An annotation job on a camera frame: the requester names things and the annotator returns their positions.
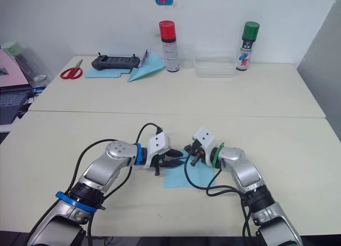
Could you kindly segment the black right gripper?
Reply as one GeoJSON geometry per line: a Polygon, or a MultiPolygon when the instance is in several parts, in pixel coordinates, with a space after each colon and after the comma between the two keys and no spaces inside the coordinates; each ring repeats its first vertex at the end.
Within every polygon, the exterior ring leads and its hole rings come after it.
{"type": "Polygon", "coordinates": [[[202,148],[201,143],[198,140],[194,140],[192,145],[186,145],[184,147],[184,150],[188,152],[188,154],[193,157],[192,161],[190,162],[190,165],[196,165],[198,162],[205,163],[205,157],[206,153],[202,148]]]}

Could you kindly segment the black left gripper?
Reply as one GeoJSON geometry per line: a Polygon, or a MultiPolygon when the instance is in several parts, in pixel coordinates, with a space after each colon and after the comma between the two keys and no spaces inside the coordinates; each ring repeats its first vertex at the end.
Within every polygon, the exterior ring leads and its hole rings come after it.
{"type": "Polygon", "coordinates": [[[160,167],[162,168],[175,168],[184,164],[181,160],[171,160],[172,158],[180,158],[183,153],[179,150],[170,149],[165,153],[157,153],[152,157],[151,167],[155,169],[155,176],[160,175],[160,167]]]}

